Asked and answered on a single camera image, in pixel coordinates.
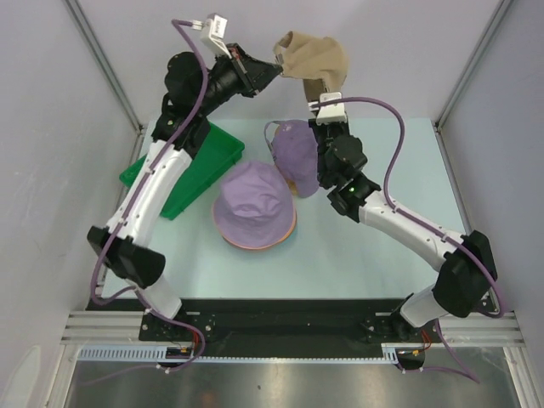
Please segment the tan brimmed hat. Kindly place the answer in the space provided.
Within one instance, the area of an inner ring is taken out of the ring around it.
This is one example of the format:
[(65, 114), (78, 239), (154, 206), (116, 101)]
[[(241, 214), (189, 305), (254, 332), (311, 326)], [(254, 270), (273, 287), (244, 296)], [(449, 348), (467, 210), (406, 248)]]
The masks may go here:
[(308, 105), (322, 94), (339, 93), (348, 75), (349, 57), (339, 41), (289, 31), (273, 47), (283, 77), (303, 82)]

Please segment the pink hat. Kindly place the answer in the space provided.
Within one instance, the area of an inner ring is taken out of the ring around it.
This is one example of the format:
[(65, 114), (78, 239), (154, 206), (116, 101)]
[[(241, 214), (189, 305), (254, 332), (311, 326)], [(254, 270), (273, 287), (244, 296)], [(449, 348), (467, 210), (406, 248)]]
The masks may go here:
[(215, 226), (221, 237), (231, 246), (249, 250), (262, 251), (270, 249), (289, 238), (297, 226), (297, 214), (280, 216), (272, 221), (227, 221), (213, 215)]

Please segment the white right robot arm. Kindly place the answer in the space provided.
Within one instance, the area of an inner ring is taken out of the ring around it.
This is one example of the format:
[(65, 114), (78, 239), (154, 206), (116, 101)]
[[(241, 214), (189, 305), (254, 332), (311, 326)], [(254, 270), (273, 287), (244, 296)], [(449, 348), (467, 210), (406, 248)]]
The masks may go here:
[(386, 319), (386, 332), (411, 341), (430, 321), (469, 316), (496, 289), (496, 266), (488, 237), (447, 230), (400, 205), (362, 172), (363, 145), (346, 122), (309, 121), (317, 142), (318, 180), (331, 206), (356, 223), (383, 232), (412, 250), (438, 274), (431, 286), (413, 293)]

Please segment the lavender purple hat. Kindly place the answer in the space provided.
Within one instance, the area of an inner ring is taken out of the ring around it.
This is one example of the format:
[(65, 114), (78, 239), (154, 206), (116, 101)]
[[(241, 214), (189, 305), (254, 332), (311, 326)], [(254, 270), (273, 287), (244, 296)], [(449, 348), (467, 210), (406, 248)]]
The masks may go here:
[(292, 193), (277, 168), (262, 161), (244, 161), (232, 168), (219, 186), (213, 215), (227, 221), (272, 221), (296, 213)]

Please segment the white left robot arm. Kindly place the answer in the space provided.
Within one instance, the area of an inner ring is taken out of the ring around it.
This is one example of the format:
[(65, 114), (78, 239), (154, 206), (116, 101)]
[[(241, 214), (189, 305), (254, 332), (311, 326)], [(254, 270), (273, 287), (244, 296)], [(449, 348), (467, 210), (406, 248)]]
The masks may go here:
[(179, 313), (182, 301), (163, 275), (165, 256), (149, 248), (152, 230), (173, 186), (209, 134), (208, 116), (237, 94), (256, 96), (282, 72), (279, 64), (255, 59), (236, 43), (227, 51), (212, 68), (196, 51), (168, 61), (167, 92), (144, 165), (106, 226), (91, 227), (87, 236), (98, 256), (95, 268), (107, 267), (125, 280), (147, 308), (161, 315), (157, 327), (172, 340), (187, 332), (188, 320)]

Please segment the lavender baseball cap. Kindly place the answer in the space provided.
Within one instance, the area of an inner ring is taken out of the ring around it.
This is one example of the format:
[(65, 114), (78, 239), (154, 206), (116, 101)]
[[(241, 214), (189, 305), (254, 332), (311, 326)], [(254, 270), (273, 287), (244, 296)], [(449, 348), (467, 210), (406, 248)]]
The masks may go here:
[(312, 196), (320, 186), (317, 142), (308, 122), (299, 119), (267, 122), (263, 136), (284, 179), (296, 183), (300, 198)]

